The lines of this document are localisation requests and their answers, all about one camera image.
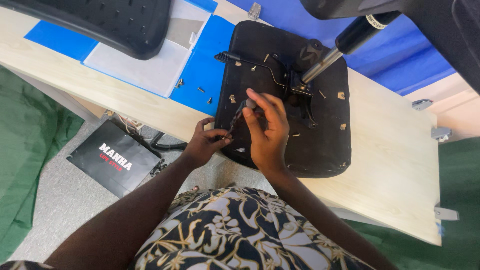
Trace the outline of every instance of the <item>green fabric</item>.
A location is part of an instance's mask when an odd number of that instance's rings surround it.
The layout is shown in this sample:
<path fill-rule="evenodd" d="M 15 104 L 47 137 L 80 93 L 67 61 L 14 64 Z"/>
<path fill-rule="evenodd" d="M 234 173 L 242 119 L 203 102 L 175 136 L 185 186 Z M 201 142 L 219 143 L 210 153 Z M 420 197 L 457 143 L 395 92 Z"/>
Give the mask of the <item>green fabric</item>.
<path fill-rule="evenodd" d="M 10 257 L 32 229 L 43 166 L 83 122 L 0 66 L 0 262 Z"/>
<path fill-rule="evenodd" d="M 443 221 L 442 247 L 393 229 L 347 221 L 400 269 L 480 269 L 480 138 L 439 146 L 440 198 L 459 221 Z"/>

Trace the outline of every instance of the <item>floral dress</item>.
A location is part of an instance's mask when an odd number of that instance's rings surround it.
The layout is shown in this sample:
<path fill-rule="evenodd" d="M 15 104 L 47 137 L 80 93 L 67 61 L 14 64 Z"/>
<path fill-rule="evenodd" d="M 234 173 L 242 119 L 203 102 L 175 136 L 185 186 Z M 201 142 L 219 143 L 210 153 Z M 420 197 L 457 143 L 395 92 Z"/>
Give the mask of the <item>floral dress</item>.
<path fill-rule="evenodd" d="M 286 202 L 253 188 L 180 194 L 131 270 L 371 269 Z M 5 269 L 48 269 L 9 262 Z"/>

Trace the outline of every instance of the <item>wooden desk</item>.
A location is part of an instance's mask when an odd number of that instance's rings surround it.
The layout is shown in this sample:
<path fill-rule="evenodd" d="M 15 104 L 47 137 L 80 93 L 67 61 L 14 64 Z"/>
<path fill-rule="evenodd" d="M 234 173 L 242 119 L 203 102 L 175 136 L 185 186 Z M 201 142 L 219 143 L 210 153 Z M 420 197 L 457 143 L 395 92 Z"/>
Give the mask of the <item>wooden desk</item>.
<path fill-rule="evenodd" d="M 225 0 L 215 15 L 233 24 L 247 13 Z M 188 142 L 208 115 L 82 66 L 24 39 L 38 20 L 0 8 L 0 64 Z M 440 200 L 436 117 L 348 71 L 352 165 L 328 179 L 301 179 L 320 199 L 428 243 L 441 245 L 433 208 Z"/>

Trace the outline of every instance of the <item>person's left hand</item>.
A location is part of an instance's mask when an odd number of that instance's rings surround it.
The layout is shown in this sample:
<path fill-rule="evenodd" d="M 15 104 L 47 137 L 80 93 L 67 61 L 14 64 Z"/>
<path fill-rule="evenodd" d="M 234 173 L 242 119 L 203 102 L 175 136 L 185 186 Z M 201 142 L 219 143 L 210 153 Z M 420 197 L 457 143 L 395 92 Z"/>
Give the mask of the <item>person's left hand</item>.
<path fill-rule="evenodd" d="M 194 166 L 194 169 L 207 164 L 215 152 L 232 142 L 231 135 L 226 139 L 215 141 L 215 136 L 227 136 L 228 131 L 225 129 L 211 129 L 204 131 L 205 125 L 213 122 L 215 122 L 215 118 L 213 117 L 198 122 L 195 127 L 195 133 L 181 156 L 181 158 L 186 159 L 185 162 Z"/>

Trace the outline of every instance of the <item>floor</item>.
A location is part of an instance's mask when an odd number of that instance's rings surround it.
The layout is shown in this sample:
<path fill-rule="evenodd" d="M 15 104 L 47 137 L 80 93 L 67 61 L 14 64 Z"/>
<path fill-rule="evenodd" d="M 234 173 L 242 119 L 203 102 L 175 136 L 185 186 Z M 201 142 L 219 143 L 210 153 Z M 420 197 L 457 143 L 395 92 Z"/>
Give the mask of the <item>floor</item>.
<path fill-rule="evenodd" d="M 114 122 L 119 122 L 115 116 L 110 118 Z M 118 200 L 107 189 L 66 160 L 66 157 L 107 119 L 105 115 L 97 125 L 84 123 L 78 134 L 45 166 L 40 176 L 33 229 L 10 260 L 45 261 L 70 234 Z M 149 127 L 142 129 L 145 138 L 152 138 L 157 132 Z M 168 135 L 160 142 L 181 143 Z M 163 158 L 170 164 L 180 154 L 180 152 L 165 153 Z M 142 184 L 148 180 L 150 176 L 146 177 Z M 276 194 L 261 173 L 228 160 L 219 165 L 211 160 L 204 167 L 195 170 L 187 178 L 179 193 L 188 191 L 196 185 L 200 189 L 217 189 L 229 185 L 249 186 Z"/>

